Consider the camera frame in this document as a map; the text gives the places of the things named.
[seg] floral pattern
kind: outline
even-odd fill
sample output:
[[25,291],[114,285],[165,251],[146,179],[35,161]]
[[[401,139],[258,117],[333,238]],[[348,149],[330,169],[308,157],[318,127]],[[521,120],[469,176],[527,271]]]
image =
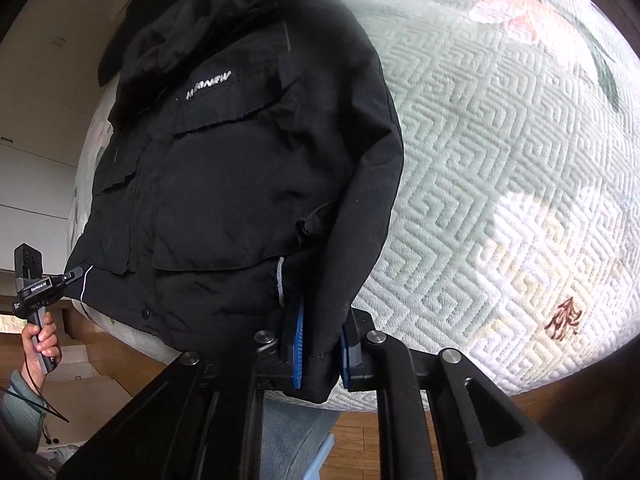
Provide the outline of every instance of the floral pattern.
[[542,46],[565,70],[598,84],[614,111],[620,110],[618,87],[606,53],[586,26],[564,9],[542,0],[477,0],[469,17],[499,25],[521,43]]
[[[585,211],[590,216],[587,232]],[[608,280],[595,279],[593,247],[585,243],[603,224],[606,231],[596,236],[602,238],[603,246],[616,248],[610,256],[615,263]],[[568,214],[531,193],[507,192],[495,206],[492,225],[492,234],[476,255],[475,268],[483,293],[494,305],[493,319],[463,347],[466,354],[480,360],[483,352],[497,352],[497,346],[508,344],[511,354],[533,356],[548,339],[579,348],[597,341],[603,326],[613,333],[622,329],[635,285],[618,263],[625,212],[607,191],[599,186],[582,188]],[[514,243],[517,238],[508,234],[512,232],[527,233],[527,237]],[[530,313],[528,317],[514,314],[522,308]],[[502,374],[518,377],[521,384],[545,382],[544,370],[527,366],[528,371],[522,361],[515,360]]]

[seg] red stamp mark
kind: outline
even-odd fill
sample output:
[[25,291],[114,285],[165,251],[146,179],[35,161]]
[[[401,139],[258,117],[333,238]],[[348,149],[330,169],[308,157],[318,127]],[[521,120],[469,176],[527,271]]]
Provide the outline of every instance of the red stamp mark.
[[550,331],[549,337],[556,341],[562,341],[566,336],[569,329],[575,329],[580,323],[582,317],[582,311],[574,307],[574,298],[568,298],[558,305],[556,313],[549,321],[549,324],[545,326],[545,330]]

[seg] reflective strip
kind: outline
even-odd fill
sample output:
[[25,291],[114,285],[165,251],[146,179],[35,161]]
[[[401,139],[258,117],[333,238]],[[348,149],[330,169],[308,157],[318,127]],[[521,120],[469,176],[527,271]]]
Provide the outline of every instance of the reflective strip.
[[89,271],[90,271],[91,269],[93,269],[93,268],[94,268],[94,266],[89,267],[89,268],[86,270],[86,272],[84,273],[84,280],[82,280],[82,292],[80,293],[80,301],[82,301],[82,298],[84,298],[84,290],[85,290],[85,288],[86,288],[86,276],[87,276],[87,274],[89,273]]
[[281,256],[278,260],[278,266],[276,267],[276,285],[278,287],[278,301],[282,308],[286,308],[284,303],[284,290],[282,290],[282,264],[284,263],[284,256]]
[[289,41],[289,29],[287,28],[287,22],[282,20],[282,24],[284,25],[284,35],[287,38],[287,52],[291,52],[291,42]]

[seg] light blue object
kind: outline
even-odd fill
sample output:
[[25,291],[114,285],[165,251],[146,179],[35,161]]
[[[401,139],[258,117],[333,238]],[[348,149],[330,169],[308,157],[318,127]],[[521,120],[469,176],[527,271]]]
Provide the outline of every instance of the light blue object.
[[331,448],[334,446],[335,437],[333,433],[329,433],[326,439],[320,445],[316,457],[311,462],[309,469],[306,470],[303,480],[320,480],[320,468],[324,460],[329,456]]
[[348,390],[351,387],[351,376],[349,375],[349,349],[347,339],[344,335],[344,327],[340,330],[340,377],[342,377],[342,387]]

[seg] black metal frame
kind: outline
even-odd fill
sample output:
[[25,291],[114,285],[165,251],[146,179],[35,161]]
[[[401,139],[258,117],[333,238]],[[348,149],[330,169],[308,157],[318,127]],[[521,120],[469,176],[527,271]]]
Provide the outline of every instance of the black metal frame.
[[[349,390],[378,394],[382,479],[436,478],[420,390],[427,391],[447,480],[582,478],[457,350],[409,350],[356,309],[341,339]],[[283,346],[274,339],[216,361],[182,354],[81,447],[58,480],[257,480],[264,391],[292,388]]]

